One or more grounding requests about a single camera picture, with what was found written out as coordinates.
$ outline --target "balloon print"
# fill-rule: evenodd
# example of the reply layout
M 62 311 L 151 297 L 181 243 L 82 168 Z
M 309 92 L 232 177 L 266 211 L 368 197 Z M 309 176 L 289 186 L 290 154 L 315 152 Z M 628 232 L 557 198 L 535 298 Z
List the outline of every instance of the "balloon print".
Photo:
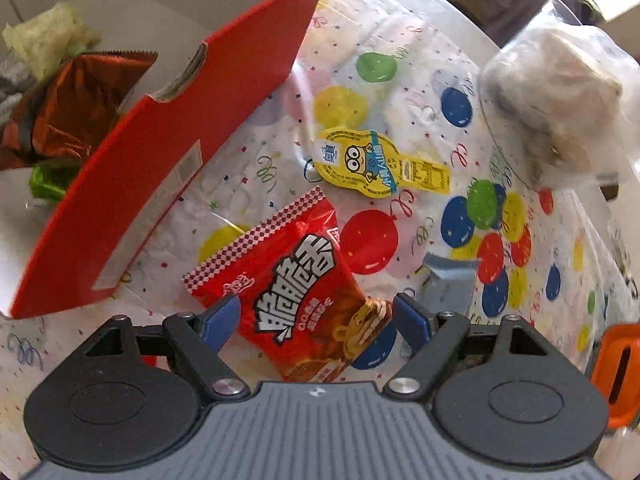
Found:
M 367 209 L 347 220 L 340 246 L 351 272 L 373 274 L 384 269 L 398 248 L 398 229 L 391 216 Z
M 405 278 L 422 266 L 428 239 L 433 237 L 433 220 L 427 219 L 420 224 L 417 215 L 407 217 L 398 212 L 394 224 L 398 231 L 398 248 L 385 272 L 393 278 Z
M 228 246 L 249 229 L 250 227 L 242 224 L 239 226 L 228 224 L 213 231 L 198 251 L 198 263 L 202 263 L 213 254 L 216 254 L 220 249 Z
M 487 317 L 500 316 L 507 305 L 509 294 L 509 278 L 507 271 L 502 270 L 498 278 L 484 286 L 482 290 L 482 311 Z
M 305 106 L 309 104 L 314 95 L 330 84 L 331 76 L 327 70 L 303 69 L 302 66 L 295 65 L 291 75 L 282 85 L 284 107 L 287 114 L 295 120 L 304 119 Z
M 548 187 L 544 187 L 538 192 L 540 199 L 540 207 L 546 215 L 550 215 L 554 211 L 554 196 Z
M 364 97 L 343 86 L 329 86 L 318 92 L 314 100 L 314 116 L 325 128 L 356 129 L 364 122 L 368 109 Z
M 480 248 L 481 243 L 482 238 L 477 235 L 473 235 L 471 240 L 462 247 L 452 249 L 449 253 L 449 258 L 459 261 L 475 260 L 478 257 L 478 249 Z
M 504 205 L 504 200 L 507 198 L 507 192 L 504 190 L 502 184 L 494 184 L 494 191 L 498 208 L 496 211 L 494 223 L 491 224 L 491 229 L 498 230 L 500 229 L 500 224 L 502 223 L 502 206 Z
M 511 269 L 507 303 L 513 310 L 520 308 L 520 305 L 527 293 L 527 285 L 529 285 L 527 282 L 527 271 L 520 267 L 514 267 Z
M 526 213 L 521 197 L 516 192 L 508 192 L 502 207 L 502 232 L 508 241 L 520 240 L 526 223 Z
M 391 320 L 365 351 L 351 363 L 351 366 L 356 370 L 370 370 L 382 364 L 391 354 L 396 343 L 396 336 L 398 336 L 398 330 L 396 330 L 396 324 Z
M 575 342 L 575 349 L 578 352 L 584 352 L 589 345 L 589 336 L 591 335 L 591 327 L 589 325 L 583 325 L 578 334 L 578 339 Z
M 466 199 L 466 214 L 479 229 L 488 229 L 498 213 L 498 198 L 488 180 L 476 180 Z
M 478 280 L 491 283 L 504 269 L 504 248 L 498 233 L 489 233 L 484 237 L 478 249 Z
M 457 88 L 447 88 L 440 97 L 442 114 L 449 123 L 464 128 L 471 122 L 473 107 L 471 101 Z
M 467 211 L 468 203 L 463 196 L 453 197 L 445 206 L 440 223 L 440 234 L 449 247 L 462 247 L 471 239 L 474 223 L 467 216 Z
M 584 267 L 584 243 L 580 238 L 576 238 L 574 242 L 572 264 L 576 272 L 580 272 Z
M 590 316 L 593 316 L 593 311 L 596 309 L 596 293 L 591 291 L 589 293 L 589 299 L 587 300 L 587 312 Z
M 398 71 L 398 62 L 393 56 L 366 52 L 356 61 L 356 70 L 367 83 L 382 83 L 394 78 Z
M 524 231 L 520 240 L 511 244 L 511 261 L 518 267 L 524 267 L 531 257 L 531 233 L 529 226 L 524 225 Z
M 549 269 L 549 276 L 546 278 L 546 298 L 553 301 L 560 294 L 560 270 L 555 264 Z

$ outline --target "snack package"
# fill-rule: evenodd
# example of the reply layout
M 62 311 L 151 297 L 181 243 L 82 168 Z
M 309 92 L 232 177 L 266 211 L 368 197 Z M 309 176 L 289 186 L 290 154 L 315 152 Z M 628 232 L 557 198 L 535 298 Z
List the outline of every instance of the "snack package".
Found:
M 182 280 L 205 306 L 237 294 L 239 334 L 285 381 L 336 379 L 391 318 L 390 302 L 360 292 L 340 253 L 334 208 L 319 187 Z
M 449 192 L 449 168 L 403 155 L 373 130 L 325 130 L 314 145 L 314 166 L 327 182 L 372 198 L 391 196 L 399 186 Z

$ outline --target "red snack bag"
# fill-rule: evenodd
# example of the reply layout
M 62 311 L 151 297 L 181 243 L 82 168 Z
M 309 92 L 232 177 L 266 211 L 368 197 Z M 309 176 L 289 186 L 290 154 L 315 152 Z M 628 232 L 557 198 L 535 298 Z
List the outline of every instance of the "red snack bag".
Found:
M 334 208 L 319 187 L 183 277 L 205 306 L 239 296 L 238 332 L 286 381 L 331 381 L 390 319 L 365 300 L 340 253 Z

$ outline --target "green wrapper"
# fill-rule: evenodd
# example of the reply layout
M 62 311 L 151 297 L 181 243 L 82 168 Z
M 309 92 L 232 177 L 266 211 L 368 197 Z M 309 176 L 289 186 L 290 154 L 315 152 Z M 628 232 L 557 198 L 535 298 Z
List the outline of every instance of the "green wrapper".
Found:
M 29 187 L 34 198 L 43 198 L 51 202 L 60 202 L 66 190 L 75 179 L 79 166 L 51 167 L 34 166 L 29 179 Z

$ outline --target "plastic tablecloth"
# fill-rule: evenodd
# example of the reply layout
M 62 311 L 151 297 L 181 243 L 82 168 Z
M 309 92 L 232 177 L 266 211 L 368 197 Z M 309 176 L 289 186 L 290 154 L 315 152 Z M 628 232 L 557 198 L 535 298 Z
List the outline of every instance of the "plastic tablecloth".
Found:
M 370 53 L 382 56 L 366 62 Z M 638 306 L 575 193 L 529 190 L 500 156 L 479 110 L 477 78 L 466 53 L 417 10 L 396 0 L 321 0 L 286 83 L 184 191 L 114 298 L 0 320 L 0 471 L 15 478 L 37 462 L 22 425 L 26 397 L 89 333 L 116 313 L 155 324 L 200 311 L 182 275 L 318 185 L 366 294 L 428 294 L 427 252 L 477 258 L 472 322 L 520 314 L 584 369 L 594 338 L 607 324 L 638 320 Z M 447 164 L 450 193 L 401 188 L 371 200 L 322 182 L 311 148 L 332 126 L 376 130 L 403 153 Z M 383 384 L 409 354 L 390 324 L 338 381 Z M 251 385 L 279 378 L 238 336 L 220 355 Z

